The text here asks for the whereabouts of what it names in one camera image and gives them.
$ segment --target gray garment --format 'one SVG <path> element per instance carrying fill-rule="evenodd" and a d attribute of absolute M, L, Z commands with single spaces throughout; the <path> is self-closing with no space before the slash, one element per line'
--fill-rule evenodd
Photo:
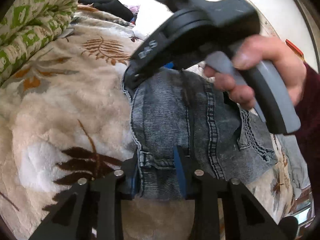
<path fill-rule="evenodd" d="M 300 152 L 297 139 L 294 135 L 284 136 L 279 134 L 277 137 L 288 158 L 289 176 L 294 196 L 297 199 L 301 195 L 301 190 L 310 185 L 307 163 Z"/>
<path fill-rule="evenodd" d="M 173 199 L 181 193 L 173 147 L 189 150 L 201 169 L 218 179 L 250 183 L 276 162 L 261 120 L 189 71 L 161 68 L 133 98 L 131 129 L 137 144 L 140 196 Z"/>

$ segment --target rolled quilt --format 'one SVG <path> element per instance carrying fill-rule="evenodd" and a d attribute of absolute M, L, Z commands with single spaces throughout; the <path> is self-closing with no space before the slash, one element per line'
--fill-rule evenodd
<path fill-rule="evenodd" d="M 78 0 L 15 0 L 0 22 L 0 85 L 69 25 Z"/>

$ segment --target bed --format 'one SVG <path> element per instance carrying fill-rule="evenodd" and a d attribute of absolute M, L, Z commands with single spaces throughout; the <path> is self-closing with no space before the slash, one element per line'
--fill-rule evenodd
<path fill-rule="evenodd" d="M 62 19 L 61 23 L 51 21 L 54 27 L 49 22 L 43 27 L 55 29 L 54 33 L 37 34 L 45 23 L 35 17 L 32 26 L 36 29 L 32 30 L 37 37 L 43 36 L 25 35 L 26 30 L 22 41 L 29 43 L 21 54 L 26 55 L 15 57 L 17 49 L 10 54 L 12 58 L 1 58 L 0 211 L 7 235 L 17 240 L 28 239 L 61 192 L 78 179 L 101 178 L 132 157 L 135 143 L 129 126 L 130 104 L 121 91 L 122 74 L 143 39 L 171 15 L 164 6 L 148 1 L 141 4 L 135 26 L 90 6 L 79 6 L 76 0 L 65 2 L 62 11 L 66 4 L 70 14 L 64 11 L 56 16 L 61 11 L 57 8 L 49 12 Z M 263 34 L 276 36 L 260 16 Z M 0 49 L 8 51 L 20 39 L 16 33 L 4 37 Z M 16 44 L 19 48 L 22 43 L 17 40 Z M 201 75 L 199 66 L 190 70 Z M 279 222 L 289 213 L 299 190 L 308 186 L 308 176 L 297 144 L 288 147 L 287 137 L 270 136 L 278 163 L 247 187 Z M 301 176 L 294 176 L 292 158 Z M 124 238 L 187 239 L 193 215 L 192 201 L 137 197 L 123 202 Z"/>

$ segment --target denim fabric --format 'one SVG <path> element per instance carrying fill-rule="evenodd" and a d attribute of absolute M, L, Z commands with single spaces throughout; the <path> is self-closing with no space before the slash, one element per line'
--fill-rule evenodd
<path fill-rule="evenodd" d="M 131 100 L 141 197 L 181 197 L 173 161 L 177 145 L 213 177 L 245 184 L 277 162 L 265 123 L 195 73 L 161 68 L 132 98 L 125 84 L 123 89 Z"/>

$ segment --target blanket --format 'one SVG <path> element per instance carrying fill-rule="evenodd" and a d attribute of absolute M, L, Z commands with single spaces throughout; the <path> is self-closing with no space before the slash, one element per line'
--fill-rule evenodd
<path fill-rule="evenodd" d="M 78 0 L 15 0 L 0 22 L 0 85 L 69 25 Z"/>
<path fill-rule="evenodd" d="M 101 178 L 132 157 L 130 105 L 121 91 L 128 59 L 142 42 L 132 27 L 105 12 L 78 11 L 57 40 L 0 87 L 0 210 L 18 240 L 28 239 L 78 179 Z M 279 222 L 293 191 L 287 158 L 270 136 L 278 164 L 248 188 Z M 193 216 L 193 201 L 123 201 L 124 238 L 185 240 Z"/>

